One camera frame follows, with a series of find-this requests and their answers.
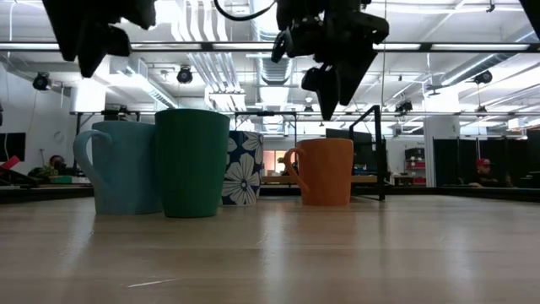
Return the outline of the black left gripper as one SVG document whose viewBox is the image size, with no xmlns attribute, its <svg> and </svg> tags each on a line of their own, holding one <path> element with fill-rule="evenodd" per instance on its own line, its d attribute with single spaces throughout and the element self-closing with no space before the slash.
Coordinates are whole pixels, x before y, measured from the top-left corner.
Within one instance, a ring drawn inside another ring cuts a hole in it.
<svg viewBox="0 0 540 304">
<path fill-rule="evenodd" d="M 107 53 L 129 56 L 131 42 L 116 25 L 122 19 L 149 30 L 156 25 L 156 0 L 41 0 L 65 60 L 78 58 L 91 78 Z"/>
</svg>

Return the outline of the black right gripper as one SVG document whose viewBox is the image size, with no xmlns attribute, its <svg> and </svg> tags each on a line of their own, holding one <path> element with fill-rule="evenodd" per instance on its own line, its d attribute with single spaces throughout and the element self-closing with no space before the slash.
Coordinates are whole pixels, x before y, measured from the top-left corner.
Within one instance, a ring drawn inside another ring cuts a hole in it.
<svg viewBox="0 0 540 304">
<path fill-rule="evenodd" d="M 341 106 L 350 103 L 377 56 L 373 45 L 389 36 L 386 19 L 361 10 L 369 3 L 371 0 L 278 0 L 280 32 L 272 61 L 312 56 L 315 62 L 324 62 L 310 68 L 301 82 L 303 90 L 316 93 L 324 121 L 332 119 L 338 100 Z M 328 65 L 336 61 L 341 61 L 337 71 Z"/>
</svg>

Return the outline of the orange mug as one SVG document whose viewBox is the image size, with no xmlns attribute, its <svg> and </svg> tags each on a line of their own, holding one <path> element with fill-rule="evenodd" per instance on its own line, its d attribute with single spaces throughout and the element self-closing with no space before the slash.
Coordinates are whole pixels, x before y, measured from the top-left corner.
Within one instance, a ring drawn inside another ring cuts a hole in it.
<svg viewBox="0 0 540 304">
<path fill-rule="evenodd" d="M 344 206 L 351 197 L 354 142 L 345 138 L 308 139 L 283 157 L 300 188 L 303 205 Z"/>
</svg>

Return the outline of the light blue mug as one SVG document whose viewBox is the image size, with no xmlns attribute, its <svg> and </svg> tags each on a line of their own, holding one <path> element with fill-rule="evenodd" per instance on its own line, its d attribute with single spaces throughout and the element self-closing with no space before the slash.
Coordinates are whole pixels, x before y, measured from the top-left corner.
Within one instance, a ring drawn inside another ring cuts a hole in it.
<svg viewBox="0 0 540 304">
<path fill-rule="evenodd" d="M 73 155 L 94 188 L 97 214 L 162 211 L 155 165 L 155 125 L 97 122 L 76 136 Z"/>
</svg>

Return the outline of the navy white floral mug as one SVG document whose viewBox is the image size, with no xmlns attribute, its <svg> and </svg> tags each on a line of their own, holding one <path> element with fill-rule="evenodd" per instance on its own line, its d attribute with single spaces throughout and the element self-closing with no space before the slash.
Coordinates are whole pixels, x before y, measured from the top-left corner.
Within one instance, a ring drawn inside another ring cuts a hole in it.
<svg viewBox="0 0 540 304">
<path fill-rule="evenodd" d="M 229 132 L 222 205 L 257 203 L 262 184 L 263 136 L 248 131 Z"/>
</svg>

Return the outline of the teal green handleless cup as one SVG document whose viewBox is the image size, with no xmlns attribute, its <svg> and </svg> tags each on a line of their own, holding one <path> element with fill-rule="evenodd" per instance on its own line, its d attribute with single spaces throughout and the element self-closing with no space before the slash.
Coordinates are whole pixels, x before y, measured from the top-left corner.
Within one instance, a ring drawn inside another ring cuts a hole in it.
<svg viewBox="0 0 540 304">
<path fill-rule="evenodd" d="M 217 214 L 224 184 L 230 119 L 215 111 L 155 114 L 156 165 L 165 216 Z"/>
</svg>

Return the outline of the black partition panels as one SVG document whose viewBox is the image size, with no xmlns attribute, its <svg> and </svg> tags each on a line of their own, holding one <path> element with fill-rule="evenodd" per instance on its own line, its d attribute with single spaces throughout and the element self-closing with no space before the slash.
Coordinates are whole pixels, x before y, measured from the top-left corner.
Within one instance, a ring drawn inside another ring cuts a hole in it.
<svg viewBox="0 0 540 304">
<path fill-rule="evenodd" d="M 509 175 L 513 187 L 540 188 L 540 139 L 435 139 L 434 148 L 438 187 L 471 187 L 475 162 L 485 158 L 496 178 Z"/>
</svg>

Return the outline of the ribbed silver air duct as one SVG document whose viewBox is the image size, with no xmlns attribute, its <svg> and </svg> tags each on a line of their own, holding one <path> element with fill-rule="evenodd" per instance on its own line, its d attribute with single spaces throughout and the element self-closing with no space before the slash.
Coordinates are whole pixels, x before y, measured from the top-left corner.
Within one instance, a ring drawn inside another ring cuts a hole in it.
<svg viewBox="0 0 540 304">
<path fill-rule="evenodd" d="M 270 58 L 258 60 L 258 71 L 261 81 L 269 85 L 286 84 L 293 72 L 294 61 L 282 58 L 279 62 L 273 62 Z"/>
</svg>

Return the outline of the dark wall monitor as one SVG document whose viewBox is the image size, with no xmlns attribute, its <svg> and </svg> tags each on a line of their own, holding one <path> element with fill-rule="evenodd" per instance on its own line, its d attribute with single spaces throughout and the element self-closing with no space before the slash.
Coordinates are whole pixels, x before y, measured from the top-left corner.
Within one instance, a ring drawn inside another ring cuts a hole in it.
<svg viewBox="0 0 540 304">
<path fill-rule="evenodd" d="M 17 156 L 25 161 L 26 133 L 0 133 L 0 162 Z"/>
</svg>

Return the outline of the black aluminium table frame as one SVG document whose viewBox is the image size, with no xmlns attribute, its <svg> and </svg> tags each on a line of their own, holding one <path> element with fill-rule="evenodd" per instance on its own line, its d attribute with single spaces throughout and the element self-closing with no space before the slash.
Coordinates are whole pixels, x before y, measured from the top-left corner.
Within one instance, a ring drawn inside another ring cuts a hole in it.
<svg viewBox="0 0 540 304">
<path fill-rule="evenodd" d="M 540 188 L 502 187 L 385 187 L 382 197 L 438 195 L 466 198 L 488 198 L 540 204 Z M 0 204 L 48 201 L 94 196 L 92 187 L 0 187 Z"/>
</svg>

